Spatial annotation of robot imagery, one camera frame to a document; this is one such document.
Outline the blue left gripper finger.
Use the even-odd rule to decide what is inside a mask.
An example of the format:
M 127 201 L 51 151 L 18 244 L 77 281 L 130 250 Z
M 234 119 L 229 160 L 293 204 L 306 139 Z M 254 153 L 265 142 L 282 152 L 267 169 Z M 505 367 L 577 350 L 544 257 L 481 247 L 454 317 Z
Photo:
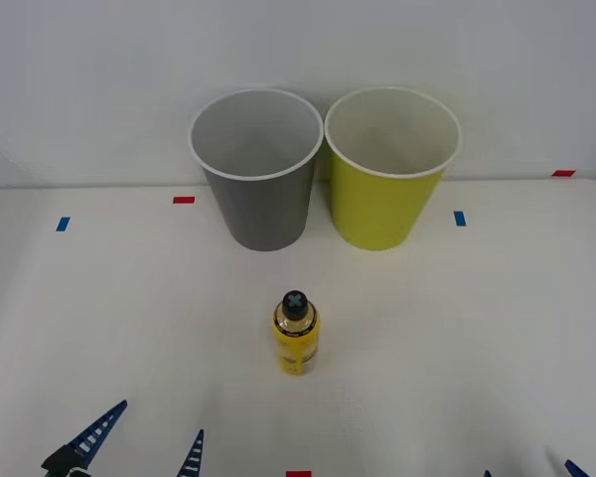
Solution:
M 73 440 L 47 457 L 42 468 L 46 471 L 86 471 L 127 406 L 128 402 L 124 399 L 111 408 Z
M 199 477 L 203 457 L 205 431 L 200 429 L 177 477 Z

